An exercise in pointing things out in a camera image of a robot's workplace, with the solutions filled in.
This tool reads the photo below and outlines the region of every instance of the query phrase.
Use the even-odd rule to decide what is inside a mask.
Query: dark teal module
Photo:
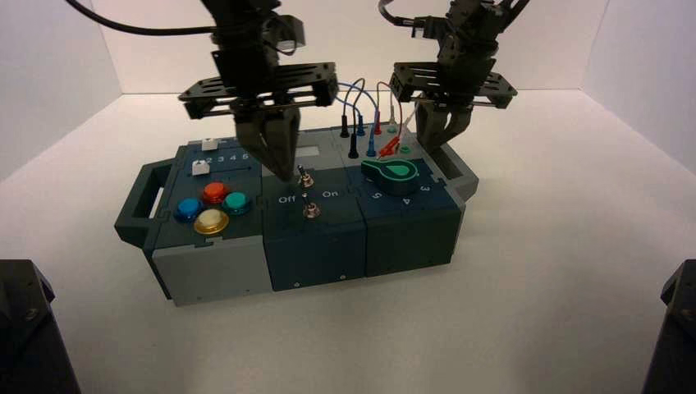
[[[275,291],[365,275],[365,225],[346,171],[313,171],[312,177],[307,190],[263,178],[263,245]],[[316,218],[303,214],[304,191],[321,212]]]
[[[196,160],[204,160],[210,165],[210,173],[203,176],[191,175],[191,164]],[[177,157],[174,178],[169,185],[170,190],[163,195],[159,215],[174,214],[179,204],[185,199],[202,199],[205,187],[219,182],[227,192],[242,192],[251,199],[261,195],[261,164],[250,157],[236,142],[225,140],[213,152],[203,152],[200,145],[188,145],[185,154]],[[222,209],[222,204],[205,204],[205,208]],[[230,224],[218,235],[223,240],[261,236],[261,210],[251,209],[244,216],[234,217]],[[158,233],[155,249],[164,249],[180,245],[209,245],[205,236],[192,231],[192,226],[181,220],[167,220],[162,224]]]
[[[412,163],[417,187],[399,196],[369,180],[360,167],[346,169],[367,225],[368,277],[446,264],[454,253],[464,213],[424,160]]]

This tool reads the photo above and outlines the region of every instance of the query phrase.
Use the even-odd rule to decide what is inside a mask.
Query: white wall
[[[611,0],[584,90],[696,172],[696,2]]]
[[[0,0],[0,180],[120,94],[96,24],[63,1]]]
[[[210,25],[199,0],[93,0],[97,12],[148,27]],[[533,0],[501,36],[497,71],[521,89],[577,89],[582,84],[593,38],[606,0]],[[443,16],[447,0],[396,0],[392,13]],[[389,25],[377,0],[287,0],[280,13],[304,22],[307,47],[283,62],[338,65],[341,80],[366,76],[370,86],[387,80],[394,62],[434,61],[437,43],[414,40]],[[125,93],[176,93],[217,74],[206,35],[142,37],[103,28]]]

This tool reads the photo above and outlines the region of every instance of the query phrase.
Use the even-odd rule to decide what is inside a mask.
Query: blue button
[[[199,199],[183,199],[176,207],[174,216],[180,222],[193,222],[202,210],[203,203]]]

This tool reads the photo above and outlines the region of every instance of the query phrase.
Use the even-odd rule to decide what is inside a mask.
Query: black metal bracket
[[[696,260],[686,260],[667,281],[660,296],[679,325],[696,340]]]
[[[396,63],[391,76],[391,89],[402,103],[412,100],[430,100],[437,105],[479,105],[507,108],[517,90],[500,74],[488,73],[488,78],[480,87],[457,89],[451,81],[445,80],[442,66],[436,62]],[[485,98],[488,101],[475,101]]]
[[[51,310],[55,297],[30,260],[0,260],[0,392],[80,394]]]
[[[191,119],[251,111],[281,111],[288,108],[327,107],[338,93],[336,64],[313,63],[279,66],[273,77],[259,85],[255,97],[241,97],[222,78],[200,80],[179,96]]]

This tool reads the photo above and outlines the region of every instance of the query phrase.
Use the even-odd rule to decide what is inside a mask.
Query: round arcade button
[[[222,203],[222,208],[230,215],[240,216],[249,212],[251,201],[246,198],[244,193],[236,191],[227,195],[225,202]]]
[[[194,223],[194,230],[204,236],[218,234],[230,224],[230,217],[219,209],[203,211]]]
[[[203,207],[203,202],[199,199],[183,199],[176,206],[174,218],[179,222],[193,222]]]
[[[203,201],[206,204],[220,204],[230,191],[222,182],[208,183],[203,189]]]

